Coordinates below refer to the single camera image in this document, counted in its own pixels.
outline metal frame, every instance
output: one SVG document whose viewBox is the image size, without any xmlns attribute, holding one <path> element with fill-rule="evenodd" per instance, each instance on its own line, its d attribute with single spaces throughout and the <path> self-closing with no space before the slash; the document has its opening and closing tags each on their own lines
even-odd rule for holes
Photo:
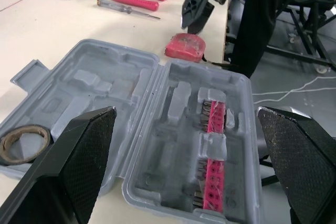
<svg viewBox="0 0 336 224">
<path fill-rule="evenodd" d="M 259 164 L 273 168 L 272 163 L 265 160 L 267 157 L 265 157 L 263 159 L 259 159 Z M 269 176 L 269 177 L 266 177 L 266 178 L 262 178 L 261 179 L 261 186 L 268 186 L 268 185 L 272 185 L 272 184 L 275 184 L 275 183 L 278 183 L 278 182 L 279 182 L 279 179 L 278 179 L 277 175 L 272 175 L 272 176 Z"/>
<path fill-rule="evenodd" d="M 334 20 L 336 18 L 336 15 L 327 19 L 324 23 L 318 26 L 318 14 L 316 13 L 317 10 L 318 10 L 318 5 L 312 7 L 311 9 L 311 19 L 312 19 L 313 31 L 306 30 L 304 28 L 303 24 L 305 24 L 309 18 L 306 18 L 303 12 L 303 7 L 300 7 L 300 10 L 296 10 L 296 9 L 289 8 L 289 7 L 285 7 L 282 10 L 284 12 L 290 13 L 294 21 L 296 30 L 303 42 L 305 50 L 307 51 L 307 54 L 300 54 L 297 52 L 284 50 L 284 49 L 281 49 L 281 48 L 278 48 L 272 45 L 268 45 L 265 51 L 271 54 L 299 60 L 299 61 L 306 62 L 306 63 L 314 63 L 318 65 L 323 65 L 326 67 L 330 67 L 336 71 L 336 62 L 333 62 L 331 60 L 329 54 L 327 53 L 326 49 L 324 48 L 317 34 L 318 28 Z M 235 35 L 233 34 L 226 35 L 226 42 L 234 44 L 235 41 L 236 41 Z"/>
</svg>

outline table surface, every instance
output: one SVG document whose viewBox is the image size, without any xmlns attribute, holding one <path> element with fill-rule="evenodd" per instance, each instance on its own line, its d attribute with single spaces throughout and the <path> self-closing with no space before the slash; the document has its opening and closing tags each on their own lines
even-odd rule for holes
<svg viewBox="0 0 336 224">
<path fill-rule="evenodd" d="M 173 35 L 182 32 L 183 1 L 161 2 L 154 13 L 161 17 L 157 21 L 100 8 L 96 0 L 0 0 L 0 121 L 26 96 L 23 90 L 10 83 L 10 79 L 32 59 L 39 59 L 52 69 L 82 39 L 98 39 L 152 52 L 164 64 L 166 44 Z M 215 6 L 200 37 L 206 42 L 206 57 L 222 62 L 227 3 Z M 0 174 L 0 205 L 17 183 Z M 118 179 L 113 189 L 97 200 L 90 223 L 179 222 L 127 205 L 121 183 Z"/>
</svg>

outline gray plastic tool case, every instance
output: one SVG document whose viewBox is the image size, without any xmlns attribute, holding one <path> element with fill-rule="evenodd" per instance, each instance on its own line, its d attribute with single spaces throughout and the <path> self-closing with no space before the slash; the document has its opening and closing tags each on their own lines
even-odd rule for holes
<svg viewBox="0 0 336 224">
<path fill-rule="evenodd" d="M 150 53 L 83 40 L 52 71 L 34 60 L 12 82 L 28 96 L 2 123 L 0 135 L 40 124 L 56 141 L 72 118 L 116 107 L 101 195 L 121 177 L 126 201 L 159 215 L 188 222 L 263 223 L 255 116 L 244 76 L 183 60 L 162 66 Z M 203 148 L 216 148 L 204 143 L 199 125 L 204 99 L 226 100 L 224 214 L 193 207 L 197 161 L 207 153 Z M 12 155 L 29 156 L 38 143 L 18 141 Z M 20 179 L 29 167 L 0 166 L 0 172 Z"/>
</svg>

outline metal rod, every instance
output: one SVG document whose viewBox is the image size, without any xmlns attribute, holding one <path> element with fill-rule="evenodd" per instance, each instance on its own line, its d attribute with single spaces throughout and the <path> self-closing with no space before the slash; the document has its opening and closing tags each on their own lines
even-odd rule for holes
<svg viewBox="0 0 336 224">
<path fill-rule="evenodd" d="M 302 40 L 302 43 L 307 51 L 307 53 L 309 55 L 313 55 L 314 57 L 318 57 L 315 48 L 313 47 L 313 45 L 311 44 L 307 34 L 305 33 L 305 31 L 303 30 L 303 25 L 301 23 L 301 21 L 297 18 L 297 11 L 291 9 L 290 10 L 290 15 L 292 16 L 292 19 L 294 21 L 294 24 L 296 26 L 296 29 L 298 31 L 298 34 Z"/>
<path fill-rule="evenodd" d="M 271 162 L 268 162 L 268 161 L 265 161 L 265 160 L 260 160 L 260 161 L 259 161 L 259 164 L 260 164 L 260 165 L 267 166 L 267 167 L 273 167 L 273 165 L 272 165 Z"/>
<path fill-rule="evenodd" d="M 276 175 L 269 176 L 267 178 L 261 179 L 261 186 L 268 186 L 279 182 L 279 179 Z"/>
<path fill-rule="evenodd" d="M 333 21 L 336 18 L 336 15 L 333 15 L 332 17 L 328 18 L 327 20 L 325 20 L 320 26 L 319 28 L 321 28 L 322 26 L 325 26 L 327 23 Z"/>
</svg>

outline textured gripper pad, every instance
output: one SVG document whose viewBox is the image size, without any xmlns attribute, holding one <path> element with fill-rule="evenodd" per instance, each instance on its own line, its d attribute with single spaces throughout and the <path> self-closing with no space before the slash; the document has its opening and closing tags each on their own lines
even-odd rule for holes
<svg viewBox="0 0 336 224">
<path fill-rule="evenodd" d="M 336 141 L 316 121 L 291 112 L 261 107 L 258 118 L 275 174 L 301 223 L 330 223 Z"/>
<path fill-rule="evenodd" d="M 62 171 L 62 182 L 79 223 L 88 223 L 109 156 L 114 113 L 92 121 Z"/>
</svg>

